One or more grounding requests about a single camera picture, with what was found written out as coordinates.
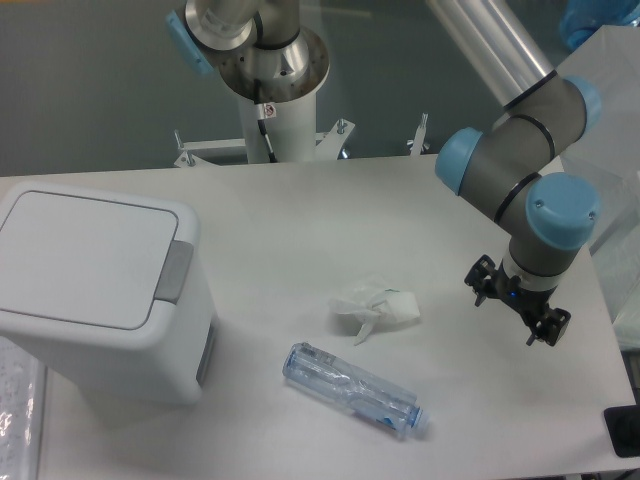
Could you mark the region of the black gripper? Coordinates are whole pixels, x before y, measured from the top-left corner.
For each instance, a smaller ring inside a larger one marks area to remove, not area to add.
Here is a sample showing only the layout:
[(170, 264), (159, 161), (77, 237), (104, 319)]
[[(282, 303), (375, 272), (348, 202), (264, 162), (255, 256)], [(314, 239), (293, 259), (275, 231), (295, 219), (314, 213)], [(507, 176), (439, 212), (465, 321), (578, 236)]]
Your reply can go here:
[(555, 288), (543, 291), (527, 289), (521, 285), (518, 276), (508, 278), (502, 266), (496, 269), (488, 255), (482, 255), (472, 265), (464, 283), (472, 288), (476, 296), (475, 306), (480, 306), (486, 299), (496, 299), (516, 311), (531, 332), (527, 346), (535, 341), (555, 346), (571, 320), (568, 311), (548, 307)]

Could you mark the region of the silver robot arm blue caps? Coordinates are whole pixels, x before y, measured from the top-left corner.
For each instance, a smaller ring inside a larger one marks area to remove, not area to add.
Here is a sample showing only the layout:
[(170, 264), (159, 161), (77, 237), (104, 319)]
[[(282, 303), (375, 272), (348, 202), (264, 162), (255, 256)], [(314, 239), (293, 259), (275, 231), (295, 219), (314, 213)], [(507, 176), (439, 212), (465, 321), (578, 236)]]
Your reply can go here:
[[(532, 340), (555, 345), (570, 314), (549, 300), (589, 240), (600, 202), (587, 181), (544, 168), (597, 121), (599, 94), (582, 78), (560, 76), (504, 2), (430, 7), (505, 111), (488, 133), (452, 135), (436, 158), (437, 177), (510, 237), (502, 260), (480, 258), (465, 282), (478, 301), (517, 312)], [(316, 133), (329, 54), (301, 24), (298, 2), (188, 1), (166, 26), (187, 65), (218, 72), (235, 94), (250, 162), (338, 155), (338, 137)]]

